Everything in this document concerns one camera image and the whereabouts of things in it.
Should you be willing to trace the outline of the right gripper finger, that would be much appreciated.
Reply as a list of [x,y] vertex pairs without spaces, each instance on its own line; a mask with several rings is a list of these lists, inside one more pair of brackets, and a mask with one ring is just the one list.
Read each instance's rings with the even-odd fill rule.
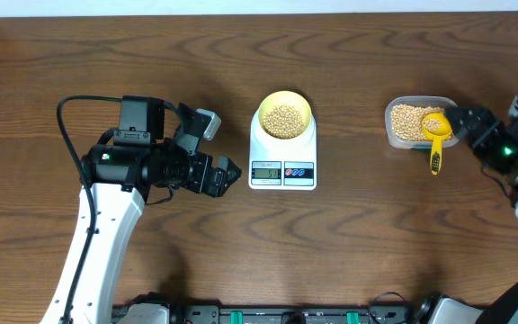
[[470,140],[478,126],[478,117],[473,112],[447,112],[447,120],[459,140]]
[[445,117],[454,131],[473,131],[480,125],[491,127],[499,122],[487,108],[450,107],[445,109]]

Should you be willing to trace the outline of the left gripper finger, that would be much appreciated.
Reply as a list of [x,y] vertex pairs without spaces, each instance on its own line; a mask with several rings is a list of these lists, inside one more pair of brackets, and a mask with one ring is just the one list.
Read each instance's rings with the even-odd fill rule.
[[214,168],[210,172],[207,185],[207,195],[211,197],[221,197],[227,189],[237,180],[237,172],[235,170],[223,170]]
[[225,156],[219,157],[216,170],[220,174],[220,181],[223,185],[232,185],[242,175],[242,169]]

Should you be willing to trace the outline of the yellow measuring scoop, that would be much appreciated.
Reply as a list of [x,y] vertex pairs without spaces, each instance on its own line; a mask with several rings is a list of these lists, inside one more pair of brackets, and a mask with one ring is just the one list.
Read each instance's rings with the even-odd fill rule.
[[[442,127],[435,133],[431,133],[424,128],[424,121],[433,118],[442,123]],[[432,142],[430,155],[430,169],[433,175],[438,175],[442,166],[442,144],[452,134],[451,125],[441,112],[427,114],[421,123],[424,136]]]

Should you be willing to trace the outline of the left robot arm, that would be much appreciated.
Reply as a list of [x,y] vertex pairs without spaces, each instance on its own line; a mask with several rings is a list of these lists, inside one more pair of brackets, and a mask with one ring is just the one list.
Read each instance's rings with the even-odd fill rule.
[[79,156],[63,121],[69,100],[58,103],[58,126],[82,189],[74,237],[42,320],[108,323],[130,236],[151,188],[170,194],[184,188],[219,198],[242,171],[228,157],[214,160],[198,150],[219,129],[216,113],[148,96],[117,99],[118,127],[108,129]]

